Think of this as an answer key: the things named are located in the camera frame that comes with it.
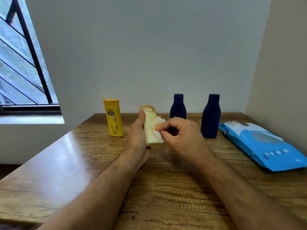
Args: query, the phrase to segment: person's left arm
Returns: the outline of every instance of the person's left arm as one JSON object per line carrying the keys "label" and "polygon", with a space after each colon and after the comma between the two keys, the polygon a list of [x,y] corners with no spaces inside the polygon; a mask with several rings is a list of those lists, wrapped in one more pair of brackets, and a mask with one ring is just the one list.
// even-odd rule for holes
{"label": "person's left arm", "polygon": [[139,111],[128,132],[123,153],[62,210],[38,230],[111,229],[136,172],[149,158],[143,130],[145,113]]}

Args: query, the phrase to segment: window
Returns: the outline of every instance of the window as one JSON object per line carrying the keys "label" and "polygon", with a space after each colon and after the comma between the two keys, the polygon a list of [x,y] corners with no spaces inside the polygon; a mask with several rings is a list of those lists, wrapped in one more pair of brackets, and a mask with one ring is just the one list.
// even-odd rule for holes
{"label": "window", "polygon": [[0,115],[61,114],[25,0],[0,0]]}

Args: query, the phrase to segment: person's right hand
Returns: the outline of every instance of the person's right hand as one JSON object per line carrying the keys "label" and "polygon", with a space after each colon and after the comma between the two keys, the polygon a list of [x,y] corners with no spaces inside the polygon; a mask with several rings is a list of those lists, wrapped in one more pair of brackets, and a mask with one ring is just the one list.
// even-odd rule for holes
{"label": "person's right hand", "polygon": [[[173,136],[167,132],[166,130],[170,127],[177,128],[179,130],[178,135]],[[155,129],[161,133],[162,138],[172,146],[179,155],[183,156],[191,163],[196,163],[197,160],[203,156],[204,150],[208,149],[196,122],[174,117],[156,126]]]}

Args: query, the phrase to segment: person's right arm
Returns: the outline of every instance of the person's right arm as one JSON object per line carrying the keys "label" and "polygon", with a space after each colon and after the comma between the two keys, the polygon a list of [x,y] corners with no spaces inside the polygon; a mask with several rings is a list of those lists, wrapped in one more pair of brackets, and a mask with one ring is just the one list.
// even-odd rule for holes
{"label": "person's right arm", "polygon": [[[178,135],[168,133],[169,127],[177,128]],[[239,230],[307,229],[303,220],[251,186],[217,157],[206,144],[197,123],[175,117],[156,130],[208,179]]]}

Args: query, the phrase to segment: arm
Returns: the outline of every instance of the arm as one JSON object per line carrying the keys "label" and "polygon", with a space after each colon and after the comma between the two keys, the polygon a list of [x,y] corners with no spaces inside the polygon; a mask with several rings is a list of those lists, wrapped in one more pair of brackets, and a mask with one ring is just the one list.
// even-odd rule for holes
{"label": "arm", "polygon": [[145,113],[128,132],[124,152],[86,190],[62,210],[56,212],[39,230],[111,229],[130,183],[147,161],[143,130]]}
{"label": "arm", "polygon": [[[173,136],[165,131],[169,127],[176,127],[179,130],[178,135]],[[282,206],[259,192],[217,157],[206,144],[195,122],[172,118],[156,127],[156,130],[208,179],[238,229],[307,228],[303,220],[291,215]]]}

